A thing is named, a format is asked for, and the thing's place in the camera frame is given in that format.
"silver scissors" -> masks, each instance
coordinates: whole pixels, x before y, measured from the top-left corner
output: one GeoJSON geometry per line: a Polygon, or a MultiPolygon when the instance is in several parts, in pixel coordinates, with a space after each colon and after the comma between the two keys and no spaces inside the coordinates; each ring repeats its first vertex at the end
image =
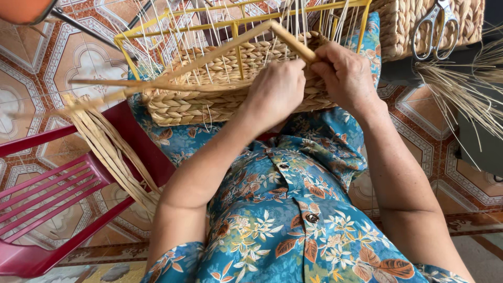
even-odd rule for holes
{"type": "Polygon", "coordinates": [[[451,7],[449,6],[449,0],[437,0],[433,8],[430,10],[430,12],[424,18],[422,18],[421,21],[415,27],[414,36],[412,37],[412,54],[414,55],[414,58],[416,60],[422,61],[428,58],[433,51],[433,57],[436,60],[444,60],[447,57],[449,57],[452,50],[454,50],[454,47],[456,47],[456,43],[458,42],[458,36],[459,36],[459,23],[456,17],[452,14],[451,7]],[[438,25],[436,26],[435,23],[437,22],[438,16],[440,16],[441,18],[438,25]],[[431,23],[431,28],[429,32],[429,38],[428,37],[426,38],[427,43],[426,52],[424,53],[424,55],[418,56],[415,49],[415,38],[419,30],[419,27],[424,22],[431,23]],[[454,43],[452,44],[452,47],[448,51],[446,51],[446,53],[443,56],[439,56],[440,42],[442,41],[442,37],[444,36],[444,29],[448,22],[453,22],[454,29],[456,30],[456,38],[454,43]],[[433,35],[435,30],[438,30],[437,31],[438,36],[436,37],[435,43],[433,44],[433,35]]]}

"blue floral blouse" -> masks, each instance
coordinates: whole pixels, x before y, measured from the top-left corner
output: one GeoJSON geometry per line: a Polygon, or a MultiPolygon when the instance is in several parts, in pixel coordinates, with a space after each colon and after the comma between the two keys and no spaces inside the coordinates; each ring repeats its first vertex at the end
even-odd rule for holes
{"type": "MultiPolygon", "coordinates": [[[[362,54],[377,86],[377,13],[369,15],[362,54]]],[[[159,127],[138,94],[129,103],[176,166],[223,125],[159,127]]],[[[207,243],[167,251],[142,282],[466,282],[411,264],[352,206],[347,188],[367,169],[362,146],[360,126],[340,107],[292,115],[281,135],[254,141],[232,163],[208,203],[207,243]]]]}

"shirt button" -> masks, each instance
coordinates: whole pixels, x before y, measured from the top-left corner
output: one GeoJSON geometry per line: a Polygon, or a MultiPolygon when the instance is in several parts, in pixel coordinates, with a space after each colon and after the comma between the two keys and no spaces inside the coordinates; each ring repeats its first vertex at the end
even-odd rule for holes
{"type": "Polygon", "coordinates": [[[306,220],[314,224],[314,223],[318,223],[319,217],[318,217],[318,215],[316,215],[314,213],[310,213],[310,214],[306,215],[306,220]]]}

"woven basket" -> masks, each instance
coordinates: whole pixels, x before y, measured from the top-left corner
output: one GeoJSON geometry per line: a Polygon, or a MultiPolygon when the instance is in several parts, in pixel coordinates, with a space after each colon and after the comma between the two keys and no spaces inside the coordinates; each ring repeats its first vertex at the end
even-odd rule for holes
{"type": "MultiPolygon", "coordinates": [[[[370,11],[377,11],[381,18],[380,41],[383,62],[412,55],[410,44],[414,28],[435,2],[435,0],[372,1],[370,11]]],[[[459,22],[459,38],[456,45],[468,45],[480,41],[484,23],[484,0],[450,0],[450,3],[451,10],[459,22]]],[[[424,39],[426,30],[421,28],[420,37],[424,39]]],[[[452,46],[453,40],[454,33],[446,32],[440,44],[441,49],[448,49],[452,46]]],[[[424,40],[419,42],[418,50],[424,52],[426,49],[424,40]]]]}
{"type": "MultiPolygon", "coordinates": [[[[307,45],[312,50],[326,43],[326,39],[317,32],[306,33],[307,45]]],[[[299,34],[299,41],[304,36],[299,34]]],[[[176,126],[196,123],[227,121],[239,108],[248,94],[251,81],[263,67],[263,60],[269,62],[284,61],[286,57],[295,59],[296,54],[287,49],[285,43],[278,40],[274,48],[271,42],[241,44],[241,58],[244,81],[241,80],[236,52],[230,51],[223,57],[213,60],[206,67],[186,73],[170,80],[170,83],[183,87],[184,91],[150,89],[142,93],[144,105],[159,126],[176,126]]],[[[216,47],[204,48],[204,52],[215,50],[216,47]]],[[[190,60],[203,56],[203,51],[195,48],[189,52],[180,52],[171,63],[176,71],[187,65],[190,60]]],[[[171,72],[168,66],[161,74],[171,72]]],[[[336,104],[328,99],[323,80],[306,69],[306,86],[304,100],[295,112],[304,112],[334,107],[336,104]]]]}

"scissor handle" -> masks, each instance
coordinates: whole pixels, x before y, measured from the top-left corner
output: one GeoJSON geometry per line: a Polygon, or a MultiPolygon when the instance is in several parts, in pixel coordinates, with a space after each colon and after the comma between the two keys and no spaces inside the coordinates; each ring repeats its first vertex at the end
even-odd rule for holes
{"type": "Polygon", "coordinates": [[[430,12],[424,18],[421,19],[421,21],[416,25],[416,27],[414,29],[414,34],[412,37],[412,48],[411,48],[412,54],[416,60],[422,61],[422,60],[425,60],[428,57],[430,57],[430,55],[432,54],[432,50],[433,50],[433,57],[437,60],[443,60],[451,54],[452,50],[454,50],[454,47],[456,46],[456,42],[458,40],[458,36],[459,36],[459,24],[458,24],[458,20],[456,19],[456,17],[452,14],[451,8],[448,5],[447,5],[447,7],[442,8],[438,3],[436,3],[433,6],[433,8],[430,10],[430,12]],[[438,36],[436,37],[435,43],[433,44],[433,36],[434,36],[434,32],[435,32],[435,22],[437,20],[437,17],[439,16],[439,14],[442,14],[442,20],[440,22],[440,31],[438,33],[438,36]],[[454,26],[455,26],[455,30],[456,30],[456,39],[455,39],[455,42],[454,42],[452,48],[444,56],[439,57],[438,51],[440,49],[440,42],[442,41],[442,37],[444,36],[445,26],[450,21],[454,22],[454,26]],[[419,27],[424,22],[431,23],[431,30],[429,32],[429,38],[425,39],[426,44],[427,44],[426,52],[424,53],[424,55],[419,56],[417,54],[417,50],[415,47],[415,38],[417,36],[419,27]]]}
{"type": "Polygon", "coordinates": [[[459,37],[459,23],[458,19],[452,14],[451,8],[449,6],[444,8],[443,12],[443,19],[440,23],[441,25],[441,31],[439,33],[439,37],[437,38],[437,42],[435,44],[435,50],[433,51],[433,57],[436,60],[444,60],[449,55],[451,55],[452,50],[456,47],[456,43],[458,42],[458,37],[459,37]],[[439,56],[439,51],[440,51],[440,42],[442,41],[442,38],[444,37],[444,30],[445,27],[447,26],[448,22],[453,22],[454,23],[454,30],[456,32],[456,37],[454,38],[454,42],[452,43],[452,46],[449,50],[445,51],[445,54],[443,56],[439,56]]]}

